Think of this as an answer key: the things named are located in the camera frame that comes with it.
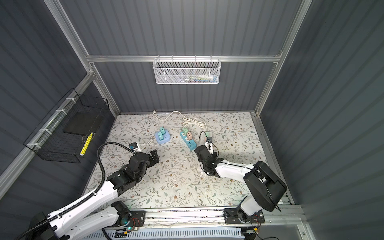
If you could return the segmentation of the pink plug adapter cube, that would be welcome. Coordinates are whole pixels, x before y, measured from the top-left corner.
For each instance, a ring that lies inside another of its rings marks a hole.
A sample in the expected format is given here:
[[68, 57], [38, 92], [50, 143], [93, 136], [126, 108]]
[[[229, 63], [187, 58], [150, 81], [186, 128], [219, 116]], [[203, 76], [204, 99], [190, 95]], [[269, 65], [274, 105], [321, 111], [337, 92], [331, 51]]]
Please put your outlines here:
[[193, 136], [192, 136], [192, 134], [190, 132], [187, 133], [187, 138], [188, 138], [188, 140], [192, 140], [193, 139]]

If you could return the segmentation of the teal blue power strip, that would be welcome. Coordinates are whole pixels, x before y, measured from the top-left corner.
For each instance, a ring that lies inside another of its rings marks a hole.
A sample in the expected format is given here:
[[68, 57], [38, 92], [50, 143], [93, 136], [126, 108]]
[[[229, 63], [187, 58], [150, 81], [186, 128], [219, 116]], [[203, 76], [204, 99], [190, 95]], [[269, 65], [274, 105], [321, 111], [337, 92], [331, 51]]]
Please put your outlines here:
[[194, 151], [197, 147], [196, 142], [192, 140], [188, 140], [187, 136], [183, 133], [183, 131], [180, 132], [181, 139], [184, 141], [184, 143], [187, 145], [187, 147], [191, 150]]

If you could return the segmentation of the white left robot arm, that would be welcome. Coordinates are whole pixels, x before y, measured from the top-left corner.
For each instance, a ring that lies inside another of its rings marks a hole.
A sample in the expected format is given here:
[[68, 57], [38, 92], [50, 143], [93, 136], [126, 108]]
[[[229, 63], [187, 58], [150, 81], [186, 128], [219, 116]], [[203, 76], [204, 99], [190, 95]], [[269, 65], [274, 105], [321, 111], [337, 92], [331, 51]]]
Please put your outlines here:
[[159, 163], [156, 150], [134, 153], [127, 165], [111, 174], [101, 187], [48, 215], [39, 213], [30, 222], [25, 240], [78, 240], [106, 227], [139, 227], [140, 218], [117, 198], [135, 187], [148, 168]]

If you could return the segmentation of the teal plug adapter cube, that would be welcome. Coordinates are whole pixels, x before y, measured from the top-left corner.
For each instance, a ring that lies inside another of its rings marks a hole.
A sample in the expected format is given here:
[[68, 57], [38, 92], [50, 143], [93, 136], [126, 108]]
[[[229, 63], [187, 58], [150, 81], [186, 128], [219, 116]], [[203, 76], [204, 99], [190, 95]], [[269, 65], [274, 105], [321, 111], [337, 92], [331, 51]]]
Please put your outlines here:
[[157, 133], [157, 136], [158, 136], [158, 139], [159, 139], [160, 141], [162, 141], [162, 140], [165, 139], [165, 135], [162, 135], [161, 132], [158, 132], [158, 133]]
[[160, 132], [162, 133], [162, 135], [164, 135], [166, 133], [166, 130], [164, 127], [160, 127]]

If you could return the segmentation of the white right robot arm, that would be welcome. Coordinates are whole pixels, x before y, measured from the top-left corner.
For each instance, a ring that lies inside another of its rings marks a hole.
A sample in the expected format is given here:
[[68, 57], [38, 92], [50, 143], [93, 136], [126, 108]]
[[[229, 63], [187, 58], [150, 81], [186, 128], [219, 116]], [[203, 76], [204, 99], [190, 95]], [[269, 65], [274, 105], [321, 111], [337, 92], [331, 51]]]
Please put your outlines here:
[[204, 145], [195, 148], [195, 154], [202, 170], [208, 176], [227, 178], [245, 184], [250, 192], [237, 207], [238, 218], [242, 222], [255, 213], [268, 212], [278, 208], [278, 202], [287, 191], [285, 182], [265, 163], [254, 165], [235, 164], [219, 158]]

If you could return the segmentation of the long white power strip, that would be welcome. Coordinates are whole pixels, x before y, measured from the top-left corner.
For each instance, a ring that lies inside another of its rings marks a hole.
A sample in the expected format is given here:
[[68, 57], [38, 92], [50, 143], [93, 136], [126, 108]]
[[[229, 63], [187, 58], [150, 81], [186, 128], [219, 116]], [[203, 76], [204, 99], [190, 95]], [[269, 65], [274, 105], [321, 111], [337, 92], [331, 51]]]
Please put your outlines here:
[[201, 164], [201, 169], [203, 172], [206, 174], [209, 173], [209, 170], [207, 170], [207, 160], [214, 155], [214, 144], [213, 144], [213, 137], [210, 136], [210, 134], [207, 134], [205, 131], [201, 131], [199, 134], [199, 144], [201, 143], [202, 135], [205, 136], [205, 144], [204, 146], [206, 147], [207, 151], [209, 154], [206, 154], [203, 152], [203, 146], [199, 146], [195, 149], [195, 152], [198, 156], [198, 161]]

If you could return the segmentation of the yellow marker in basket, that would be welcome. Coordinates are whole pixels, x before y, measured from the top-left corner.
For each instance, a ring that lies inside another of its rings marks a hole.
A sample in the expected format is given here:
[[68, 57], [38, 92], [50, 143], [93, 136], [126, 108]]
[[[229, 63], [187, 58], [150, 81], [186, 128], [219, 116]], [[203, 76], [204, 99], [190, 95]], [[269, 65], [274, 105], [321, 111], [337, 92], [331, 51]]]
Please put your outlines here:
[[88, 147], [89, 147], [89, 145], [90, 145], [90, 143], [91, 143], [91, 141], [93, 139], [93, 136], [94, 136], [94, 133], [91, 132], [89, 134], [89, 136], [87, 137], [87, 139], [86, 139], [86, 141], [85, 141], [85, 143], [83, 145], [83, 148], [81, 149], [80, 156], [84, 156], [85, 153], [87, 152], [87, 149], [88, 149]]

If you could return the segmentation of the light blue round power strip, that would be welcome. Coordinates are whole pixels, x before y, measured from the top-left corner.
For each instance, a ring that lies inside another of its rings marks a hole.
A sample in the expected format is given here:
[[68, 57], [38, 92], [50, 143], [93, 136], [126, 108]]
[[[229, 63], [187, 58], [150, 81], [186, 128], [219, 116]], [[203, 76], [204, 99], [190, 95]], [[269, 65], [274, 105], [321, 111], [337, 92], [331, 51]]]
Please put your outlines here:
[[168, 130], [163, 134], [161, 131], [155, 133], [155, 139], [159, 145], [165, 144], [170, 141], [171, 136]]

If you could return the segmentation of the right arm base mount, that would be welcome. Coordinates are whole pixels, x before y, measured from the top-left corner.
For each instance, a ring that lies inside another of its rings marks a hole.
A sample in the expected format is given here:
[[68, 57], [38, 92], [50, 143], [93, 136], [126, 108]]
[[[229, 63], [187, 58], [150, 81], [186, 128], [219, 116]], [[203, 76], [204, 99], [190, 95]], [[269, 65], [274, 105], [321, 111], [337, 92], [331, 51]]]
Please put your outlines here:
[[247, 215], [240, 208], [225, 208], [223, 209], [223, 216], [227, 225], [265, 223], [264, 213], [262, 210], [251, 215]]

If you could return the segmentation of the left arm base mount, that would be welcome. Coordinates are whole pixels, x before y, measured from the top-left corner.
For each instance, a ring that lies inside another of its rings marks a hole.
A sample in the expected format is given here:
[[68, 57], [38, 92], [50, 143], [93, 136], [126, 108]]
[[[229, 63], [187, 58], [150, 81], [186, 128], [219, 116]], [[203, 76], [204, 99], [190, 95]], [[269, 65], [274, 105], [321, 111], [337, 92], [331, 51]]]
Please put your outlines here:
[[146, 219], [146, 211], [130, 211], [129, 214], [125, 214], [119, 217], [117, 222], [108, 228], [121, 227], [121, 228], [138, 228], [143, 227]]

